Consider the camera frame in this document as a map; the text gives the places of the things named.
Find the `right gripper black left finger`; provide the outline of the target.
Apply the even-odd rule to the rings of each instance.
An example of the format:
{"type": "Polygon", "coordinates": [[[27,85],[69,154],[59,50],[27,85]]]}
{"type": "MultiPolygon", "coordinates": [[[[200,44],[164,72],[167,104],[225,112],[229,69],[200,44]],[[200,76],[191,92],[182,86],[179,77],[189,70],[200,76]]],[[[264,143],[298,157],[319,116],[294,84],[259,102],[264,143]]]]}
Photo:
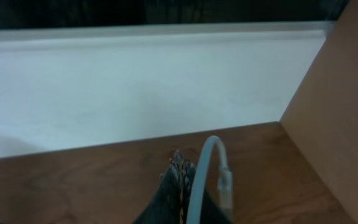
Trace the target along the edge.
{"type": "Polygon", "coordinates": [[[175,151],[167,170],[161,174],[157,192],[133,224],[179,224],[181,220],[181,190],[184,158],[175,151]]]}

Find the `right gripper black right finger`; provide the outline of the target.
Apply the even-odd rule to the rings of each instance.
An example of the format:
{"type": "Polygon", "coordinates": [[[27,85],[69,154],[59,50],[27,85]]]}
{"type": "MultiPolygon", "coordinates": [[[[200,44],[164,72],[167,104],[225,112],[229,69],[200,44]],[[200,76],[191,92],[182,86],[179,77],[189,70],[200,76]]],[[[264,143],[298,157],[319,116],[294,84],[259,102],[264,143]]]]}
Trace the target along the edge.
{"type": "MultiPolygon", "coordinates": [[[[187,224],[188,207],[191,190],[196,173],[196,166],[190,161],[183,164],[182,209],[183,223],[187,224]]],[[[201,206],[200,224],[232,224],[225,214],[215,204],[209,192],[205,189],[201,206]]]]}

